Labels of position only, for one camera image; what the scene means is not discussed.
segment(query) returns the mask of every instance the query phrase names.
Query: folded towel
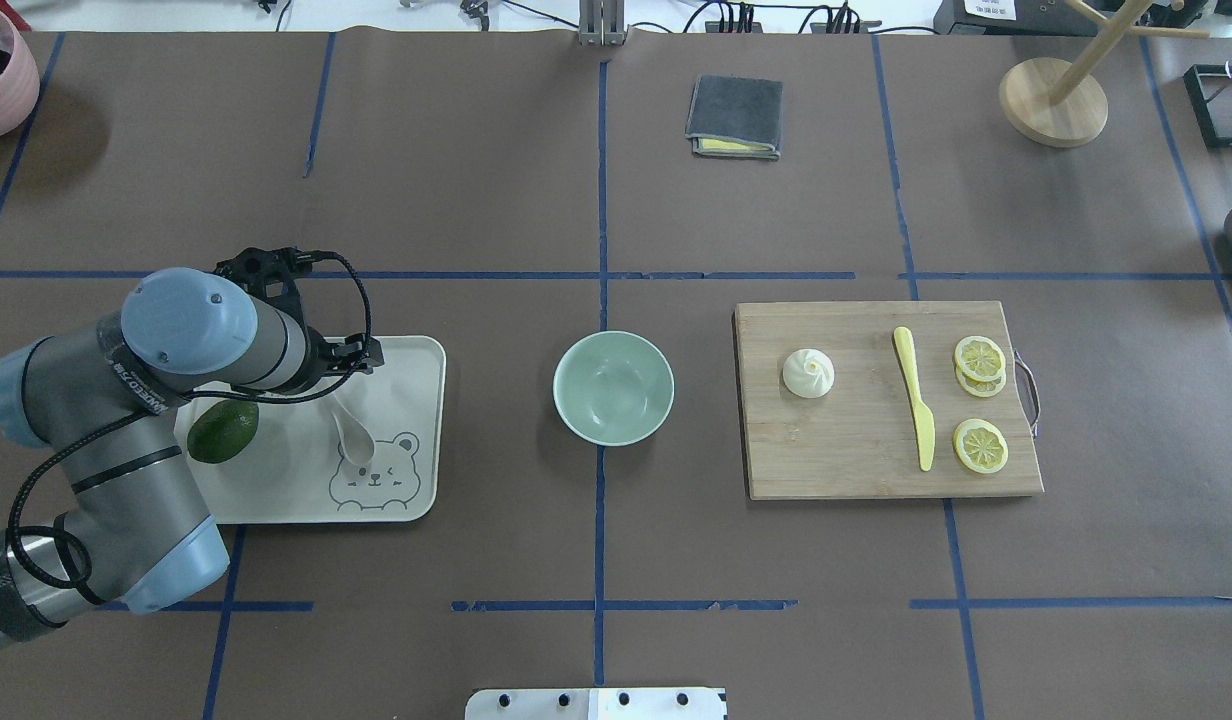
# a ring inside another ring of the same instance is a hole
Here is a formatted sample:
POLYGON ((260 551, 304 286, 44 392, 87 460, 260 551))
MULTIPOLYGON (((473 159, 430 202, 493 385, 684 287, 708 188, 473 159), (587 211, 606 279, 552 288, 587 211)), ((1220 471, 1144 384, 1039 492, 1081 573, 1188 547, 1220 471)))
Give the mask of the folded towel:
POLYGON ((700 76, 686 137, 692 152, 717 158, 780 158, 782 83, 700 76))

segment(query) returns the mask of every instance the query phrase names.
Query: wooden rod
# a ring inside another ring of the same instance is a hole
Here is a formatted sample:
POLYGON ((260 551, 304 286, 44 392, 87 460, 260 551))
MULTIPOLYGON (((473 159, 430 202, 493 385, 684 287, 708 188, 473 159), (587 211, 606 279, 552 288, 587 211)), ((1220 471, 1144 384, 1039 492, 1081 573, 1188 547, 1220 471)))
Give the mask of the wooden rod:
POLYGON ((1096 23, 1096 27, 1105 27, 1105 22, 1108 22, 1105 15, 1096 12, 1095 9, 1092 9, 1092 5, 1083 2, 1083 0, 1064 0, 1064 5, 1069 5, 1074 12, 1096 23))
POLYGON ((1051 88, 1047 94, 1047 101, 1052 105, 1063 102, 1064 97, 1068 97, 1074 88, 1078 88, 1078 83, 1083 81, 1084 76, 1092 74, 1092 68, 1096 67, 1096 63, 1105 59, 1109 55, 1109 51, 1117 46, 1117 42, 1127 35, 1129 28, 1136 20, 1141 17, 1149 9, 1149 5, 1154 4, 1154 0, 1127 0, 1124 2, 1124 7, 1119 9, 1119 12, 1114 14, 1112 18, 1101 27, 1100 33, 1096 33, 1096 38, 1083 51, 1082 55, 1074 60, 1073 65, 1069 65, 1068 70, 1064 70, 1063 76, 1056 81, 1056 85, 1051 88))
POLYGON ((1132 26, 1127 35, 1145 35, 1149 37, 1188 37, 1191 39, 1204 39, 1211 37, 1205 30, 1188 30, 1183 27, 1141 27, 1132 26))

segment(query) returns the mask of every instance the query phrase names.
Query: blue line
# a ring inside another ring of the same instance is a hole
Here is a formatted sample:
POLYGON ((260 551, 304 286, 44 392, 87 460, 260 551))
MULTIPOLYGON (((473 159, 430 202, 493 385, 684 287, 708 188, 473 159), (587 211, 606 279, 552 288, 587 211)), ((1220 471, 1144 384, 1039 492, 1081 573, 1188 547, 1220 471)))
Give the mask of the blue line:
MULTIPOLYGON (((607 329, 607 63, 598 63, 598 329, 607 329)), ((594 687, 606 682, 602 634, 606 630, 607 456, 598 446, 594 473, 594 687)))
MULTIPOLYGON (((781 612, 797 600, 602 600, 602 612, 781 612)), ((452 612, 594 612, 594 600, 457 600, 452 612)))
POLYGON ((144 277, 152 270, 0 270, 10 279, 123 279, 144 277))
POLYGON ((1211 272, 903 272, 918 281, 1214 281, 1211 272))
MULTIPOLYGON (((958 600, 923 598, 909 600, 910 610, 956 610, 958 600)), ((1232 598, 1223 597, 992 597, 966 600, 971 610, 1069 610, 1069 609, 1136 609, 1136 607, 1232 607, 1232 598)))
POLYGON ((901 164, 896 160, 896 141, 891 134, 891 110, 887 108, 887 81, 882 73, 882 49, 876 36, 869 36, 873 46, 873 74, 878 81, 878 105, 882 108, 882 133, 887 139, 887 164, 891 168, 891 192, 896 200, 896 222, 901 224, 901 239, 906 254, 906 274, 909 281, 909 300, 918 300, 918 279, 914 277, 914 252, 909 243, 909 222, 906 219, 904 205, 901 205, 901 164))
MULTIPOLYGON (((124 279, 145 277, 154 270, 0 270, 0 277, 14 279, 124 279)), ((359 270, 359 276, 375 281, 598 281, 602 272, 552 272, 551 270, 359 270)), ((310 272, 310 279, 346 279, 346 272, 310 272)), ((607 272, 609 281, 854 281, 855 272, 607 272)))
POLYGON ((1149 44, 1141 37, 1141 58, 1145 60, 1145 74, 1148 78, 1149 90, 1154 94, 1154 107, 1159 110, 1159 122, 1163 125, 1163 136, 1168 141, 1168 150, 1172 150, 1172 160, 1177 168, 1177 176, 1180 179, 1180 187, 1184 190, 1184 198, 1189 205, 1189 215, 1193 217, 1193 228, 1198 233, 1198 244, 1202 247, 1202 254, 1207 258, 1207 268, 1211 269, 1212 282, 1216 286, 1216 296, 1220 298, 1220 307, 1225 311, 1225 322, 1230 323, 1230 338, 1232 338, 1232 307, 1230 296, 1225 292, 1225 281, 1221 281, 1220 264, 1211 252, 1211 242, 1207 229, 1202 224, 1202 215, 1198 212, 1198 201, 1193 196, 1193 186, 1189 176, 1184 171, 1184 163, 1180 162, 1180 152, 1177 149, 1175 136, 1172 133, 1172 123, 1168 122, 1168 111, 1163 105, 1163 96, 1159 95, 1159 83, 1156 79, 1154 58, 1149 55, 1149 44))
MULTIPOLYGON (((360 277, 373 281, 419 279, 419 281, 596 281, 599 272, 464 272, 464 270, 357 270, 360 277)), ((313 279, 346 279, 347 272, 310 272, 313 279)))
POLYGON ((945 498, 942 502, 949 561, 954 566, 954 592, 958 594, 958 624, 963 629, 963 657, 967 660, 967 679, 972 687, 972 711, 976 720, 986 720, 986 703, 981 698, 981 671, 976 663, 976 641, 972 637, 972 612, 968 609, 967 584, 963 582, 963 554, 958 550, 958 524, 954 520, 954 501, 945 498))
POLYGON ((781 612, 798 605, 797 600, 606 600, 611 612, 702 612, 743 610, 781 612))
POLYGON ((452 612, 593 612, 594 600, 457 600, 452 612))
POLYGON ((241 600, 233 603, 232 612, 314 612, 314 603, 299 600, 241 600))
MULTIPOLYGON (((224 607, 219 600, 181 600, 164 607, 159 612, 221 612, 224 607)), ((131 612, 122 602, 107 602, 99 607, 101 612, 131 612)), ((233 612, 314 612, 313 602, 302 600, 240 600, 233 603, 233 612)))
POLYGON ((614 281, 854 281, 855 272, 609 272, 614 281))
POLYGON ((607 63, 598 64, 598 329, 607 329, 607 63))
MULTIPOLYGON (((99 607, 100 612, 131 612, 131 608, 123 602, 107 602, 99 607)), ((159 612, 219 612, 221 603, 218 600, 181 600, 174 603, 174 605, 164 607, 159 612)))
POLYGON ((229 554, 229 575, 224 584, 224 600, 221 602, 221 625, 217 628, 217 647, 212 653, 212 674, 208 678, 208 695, 203 702, 203 720, 212 720, 216 711, 216 693, 221 687, 221 667, 224 665, 224 644, 229 637, 229 615, 233 612, 233 593, 238 587, 238 566, 241 565, 241 544, 246 541, 246 525, 238 525, 233 536, 233 552, 229 554))
POLYGON ((314 105, 314 126, 309 128, 309 155, 306 157, 308 178, 314 169, 314 152, 318 150, 318 131, 323 127, 323 101, 326 100, 326 79, 331 75, 331 52, 336 49, 336 33, 326 33, 326 51, 323 54, 323 79, 318 83, 318 104, 314 105))
POLYGON ((21 168, 21 155, 25 155, 25 145, 30 141, 30 132, 34 128, 34 120, 39 117, 39 108, 43 106, 43 99, 48 94, 48 83, 52 83, 52 73, 55 70, 55 60, 60 55, 60 46, 64 44, 64 33, 58 33, 55 44, 52 46, 52 58, 48 60, 48 67, 43 70, 43 78, 39 80, 39 100, 34 102, 34 108, 30 110, 30 117, 25 120, 25 129, 21 131, 21 141, 16 143, 16 152, 12 154, 12 164, 7 165, 7 176, 2 179, 2 190, 0 190, 0 215, 2 215, 2 205, 7 202, 7 194, 12 192, 12 181, 16 179, 16 170, 21 168))
POLYGON ((594 491, 594 687, 601 688, 602 630, 606 612, 607 478, 606 448, 598 446, 598 487, 594 491))

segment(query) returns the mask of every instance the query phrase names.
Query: plastic knife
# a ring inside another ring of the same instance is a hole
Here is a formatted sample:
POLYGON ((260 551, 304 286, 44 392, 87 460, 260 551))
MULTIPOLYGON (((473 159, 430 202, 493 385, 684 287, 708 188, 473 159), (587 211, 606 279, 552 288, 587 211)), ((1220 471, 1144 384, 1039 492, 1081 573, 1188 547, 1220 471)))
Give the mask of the plastic knife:
POLYGON ((918 468, 931 470, 931 455, 936 450, 936 419, 931 407, 923 402, 918 388, 918 360, 914 356, 914 334, 901 325, 891 333, 896 343, 896 356, 901 360, 901 372, 906 375, 906 388, 909 390, 909 409, 914 413, 914 434, 918 435, 918 468))

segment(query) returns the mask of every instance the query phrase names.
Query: white spoon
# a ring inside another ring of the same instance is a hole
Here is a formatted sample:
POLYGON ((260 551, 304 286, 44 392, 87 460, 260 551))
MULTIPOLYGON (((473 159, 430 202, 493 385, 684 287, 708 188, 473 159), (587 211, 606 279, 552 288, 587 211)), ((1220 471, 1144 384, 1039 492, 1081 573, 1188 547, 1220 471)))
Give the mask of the white spoon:
POLYGON ((345 459, 357 468, 366 468, 372 465, 375 455, 375 439, 372 433, 363 427, 363 423, 355 418, 354 413, 336 397, 336 393, 325 395, 331 419, 336 423, 336 434, 341 436, 341 448, 345 450, 345 459))

